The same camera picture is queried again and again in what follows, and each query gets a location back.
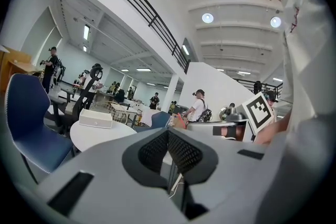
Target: white t-shirt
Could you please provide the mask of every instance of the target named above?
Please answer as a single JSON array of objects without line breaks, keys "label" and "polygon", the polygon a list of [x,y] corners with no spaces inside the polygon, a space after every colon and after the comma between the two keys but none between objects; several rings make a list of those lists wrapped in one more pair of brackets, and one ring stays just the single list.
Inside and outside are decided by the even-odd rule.
[{"label": "white t-shirt", "polygon": [[202,115],[203,111],[207,109],[207,107],[208,105],[206,103],[204,107],[203,101],[201,99],[197,99],[193,104],[193,108],[195,109],[195,111],[190,113],[189,121],[197,121]]},{"label": "white t-shirt", "polygon": [[[86,74],[86,75],[85,75],[85,82],[84,82],[83,90],[84,90],[84,89],[86,88],[86,86],[89,84],[90,80],[91,80],[91,76],[90,76],[90,74]],[[98,86],[99,83],[100,83],[100,80],[95,81],[95,82],[93,83],[92,86]],[[97,89],[94,90],[94,89],[91,87],[90,90],[89,90],[89,92],[97,92]]]},{"label": "white t-shirt", "polygon": [[302,120],[336,109],[335,22],[325,0],[281,3],[285,77],[280,99],[293,104],[289,122],[293,131]]}]

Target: backpack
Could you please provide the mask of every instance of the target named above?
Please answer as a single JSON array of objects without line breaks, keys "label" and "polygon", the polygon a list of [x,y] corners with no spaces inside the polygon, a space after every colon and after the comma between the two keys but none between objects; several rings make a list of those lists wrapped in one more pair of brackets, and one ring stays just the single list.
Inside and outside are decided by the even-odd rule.
[{"label": "backpack", "polygon": [[201,116],[199,117],[199,119],[197,120],[197,122],[207,122],[210,121],[211,117],[212,117],[212,112],[210,109],[206,109],[205,108],[205,102],[203,99],[201,99],[201,101],[204,104],[204,111],[202,112]]}]

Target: mesh panel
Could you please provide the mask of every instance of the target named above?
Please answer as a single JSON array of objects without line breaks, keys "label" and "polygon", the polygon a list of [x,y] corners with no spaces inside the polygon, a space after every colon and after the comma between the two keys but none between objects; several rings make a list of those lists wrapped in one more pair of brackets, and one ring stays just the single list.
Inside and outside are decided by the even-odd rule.
[{"label": "mesh panel", "polygon": [[169,135],[169,153],[182,174],[195,167],[203,157],[198,148],[172,133]]},{"label": "mesh panel", "polygon": [[139,160],[148,169],[160,174],[162,160],[167,153],[167,134],[163,133],[139,150]]}]

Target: ceiling light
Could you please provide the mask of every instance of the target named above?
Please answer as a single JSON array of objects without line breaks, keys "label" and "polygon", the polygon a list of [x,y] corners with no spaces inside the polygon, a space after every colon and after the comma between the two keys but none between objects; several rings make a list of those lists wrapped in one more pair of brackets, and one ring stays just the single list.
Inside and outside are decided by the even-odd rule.
[{"label": "ceiling light", "polygon": [[281,25],[281,19],[279,17],[273,17],[271,19],[271,26],[274,28],[278,28]]},{"label": "ceiling light", "polygon": [[151,71],[149,68],[137,68],[137,71]]},{"label": "ceiling light", "polygon": [[87,25],[84,25],[84,39],[86,39],[86,40],[88,40],[89,31],[90,31],[90,27],[87,26]]},{"label": "ceiling light", "polygon": [[189,55],[189,52],[188,52],[187,48],[184,45],[182,45],[182,48],[184,49],[185,54]]},{"label": "ceiling light", "polygon": [[209,24],[209,23],[213,22],[214,16],[212,16],[212,14],[210,14],[210,13],[205,13],[202,16],[202,20],[203,20],[203,22]]}]

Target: cap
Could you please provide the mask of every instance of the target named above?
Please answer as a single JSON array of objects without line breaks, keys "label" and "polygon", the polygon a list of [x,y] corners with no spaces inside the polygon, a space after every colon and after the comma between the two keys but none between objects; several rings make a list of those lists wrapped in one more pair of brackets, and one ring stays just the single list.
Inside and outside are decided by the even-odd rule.
[{"label": "cap", "polygon": [[273,102],[279,102],[277,99],[276,99],[276,95],[275,95],[275,92],[273,91],[267,91],[265,92],[265,98],[266,100],[271,100]]},{"label": "cap", "polygon": [[201,90],[201,89],[199,89],[199,90],[196,91],[196,93],[198,93],[198,92],[199,92],[201,95],[204,95],[204,94],[205,94],[204,91]]}]

